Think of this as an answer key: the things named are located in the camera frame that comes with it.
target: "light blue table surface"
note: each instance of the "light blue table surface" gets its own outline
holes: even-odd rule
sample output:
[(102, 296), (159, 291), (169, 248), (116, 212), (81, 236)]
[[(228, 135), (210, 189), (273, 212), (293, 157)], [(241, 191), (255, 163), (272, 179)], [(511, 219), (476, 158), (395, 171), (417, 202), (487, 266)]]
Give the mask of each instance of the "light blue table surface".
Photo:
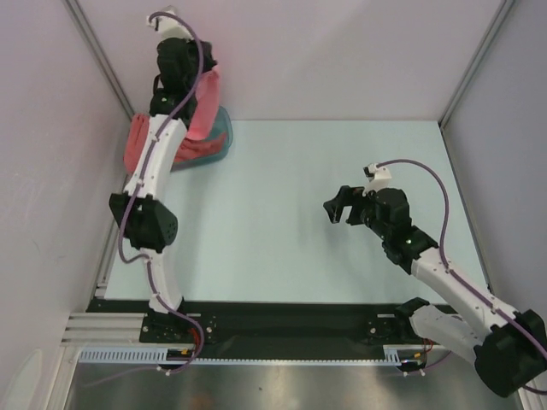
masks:
[[(368, 163), (396, 158), (423, 161), (443, 179), (451, 211), (447, 254), (485, 285), (435, 122), (234, 121), (233, 131), (224, 160), (168, 181), (165, 204), (179, 219), (169, 251), (186, 300), (442, 302), (392, 265), (368, 228), (331, 225), (322, 207), (341, 185), (365, 185)], [(390, 169), (414, 223), (438, 239), (444, 205), (434, 179), (410, 165)], [(124, 265), (116, 254), (105, 297), (149, 299), (142, 262)]]

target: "pink towel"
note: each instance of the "pink towel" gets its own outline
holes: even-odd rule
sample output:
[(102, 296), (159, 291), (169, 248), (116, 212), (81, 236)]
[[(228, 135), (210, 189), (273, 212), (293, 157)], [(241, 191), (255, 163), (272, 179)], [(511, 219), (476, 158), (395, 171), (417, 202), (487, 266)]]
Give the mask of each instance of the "pink towel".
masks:
[[(196, 99), (196, 111), (191, 118), (190, 128), (185, 135), (185, 139), (183, 139), (177, 150), (174, 164), (216, 154), (224, 145), (225, 133), (222, 133), (214, 140), (204, 141), (213, 128), (221, 100), (218, 65), (200, 77), (196, 88)], [(134, 173), (137, 169), (138, 159), (143, 151), (149, 127), (150, 121), (147, 114), (135, 114), (133, 116), (126, 152), (123, 156), (128, 173)]]

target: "metal floor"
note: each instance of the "metal floor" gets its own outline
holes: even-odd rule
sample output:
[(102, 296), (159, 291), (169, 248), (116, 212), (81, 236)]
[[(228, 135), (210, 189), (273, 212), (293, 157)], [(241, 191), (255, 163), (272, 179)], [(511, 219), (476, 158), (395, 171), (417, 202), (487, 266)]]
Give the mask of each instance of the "metal floor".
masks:
[(78, 365), (65, 410), (515, 410), (518, 396), (491, 393), (457, 357), (425, 377), (391, 367), (195, 365), (166, 378), (124, 365)]

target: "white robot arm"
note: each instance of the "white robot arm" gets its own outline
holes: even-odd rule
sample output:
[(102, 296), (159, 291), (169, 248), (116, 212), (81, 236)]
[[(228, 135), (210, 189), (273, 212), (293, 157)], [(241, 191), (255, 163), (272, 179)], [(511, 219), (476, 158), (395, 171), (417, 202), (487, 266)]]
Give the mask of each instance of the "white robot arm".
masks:
[[(171, 172), (171, 166), (177, 149), (186, 135), (186, 127), (182, 120), (171, 120), (158, 138), (156, 133), (166, 118), (167, 116), (163, 114), (150, 118), (150, 127), (144, 143), (143, 153), (138, 160), (137, 169), (123, 190), (127, 195), (131, 195), (140, 186), (137, 198), (141, 200), (148, 197), (151, 201), (162, 202), (165, 198), (165, 186)], [(148, 155), (152, 144), (154, 144), (154, 147), (151, 154)], [(172, 236), (174, 240), (178, 227), (176, 218), (160, 218), (158, 226), (161, 227), (167, 237)], [(174, 258), (168, 248), (166, 246), (161, 251), (142, 248), (141, 251), (149, 257), (148, 261), (151, 263), (154, 284), (157, 291), (162, 295), (163, 301), (176, 309), (182, 301), (182, 294), (174, 275)], [(157, 312), (167, 312), (166, 308), (155, 297), (150, 298), (150, 307)]]
[[(415, 161), (402, 162), (428, 169)], [(340, 221), (344, 207), (351, 207), (348, 224), (370, 228), (381, 238), (390, 261), (439, 293), (458, 313), (446, 314), (427, 301), (413, 299), (398, 311), (414, 333), (474, 364), (485, 384), (501, 396), (544, 372), (547, 337), (541, 318), (532, 310), (520, 313), (481, 290), (444, 255), (442, 246), (412, 225), (404, 192), (387, 188), (391, 175), (385, 166), (372, 164), (365, 174), (368, 186), (342, 186), (323, 207), (332, 223)]]
[[(118, 243), (121, 259), (125, 263), (136, 259), (144, 261), (150, 285), (156, 288), (150, 298), (150, 308), (167, 313), (170, 308), (179, 308), (182, 294), (174, 276), (174, 259), (168, 251), (177, 235), (178, 221), (162, 201), (171, 166), (186, 135), (183, 120), (188, 123), (191, 116), (185, 105), (197, 88), (197, 79), (207, 56), (201, 41), (196, 40), (197, 67), (185, 61), (190, 54), (189, 43), (196, 36), (177, 17), (173, 6), (148, 16), (147, 24), (163, 39), (158, 45), (157, 60), (161, 73), (154, 81), (149, 129), (137, 168), (123, 192), (112, 194), (109, 206), (121, 229)], [(159, 80), (163, 88), (158, 88)], [(128, 260), (123, 255), (122, 236), (129, 238), (131, 245), (141, 251), (136, 258)]]

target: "teal plastic container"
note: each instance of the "teal plastic container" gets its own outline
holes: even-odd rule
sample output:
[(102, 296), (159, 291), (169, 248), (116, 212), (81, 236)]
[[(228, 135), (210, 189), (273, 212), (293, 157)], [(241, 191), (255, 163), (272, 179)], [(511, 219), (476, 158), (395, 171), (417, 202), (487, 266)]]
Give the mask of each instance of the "teal plastic container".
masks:
[(224, 107), (219, 107), (219, 111), (218, 113), (216, 113), (213, 129), (211, 130), (209, 136), (206, 138), (206, 141), (218, 138), (223, 132), (226, 133), (226, 139), (224, 140), (224, 145), (222, 145), (222, 149), (219, 152), (208, 156), (202, 156), (201, 158), (196, 158), (195, 160), (189, 160), (181, 162), (179, 164), (173, 164), (171, 171), (179, 171), (181, 169), (207, 165), (211, 162), (220, 161), (228, 154), (228, 150), (230, 149), (233, 141), (232, 121), (230, 120), (230, 115), (228, 114), (226, 109)]

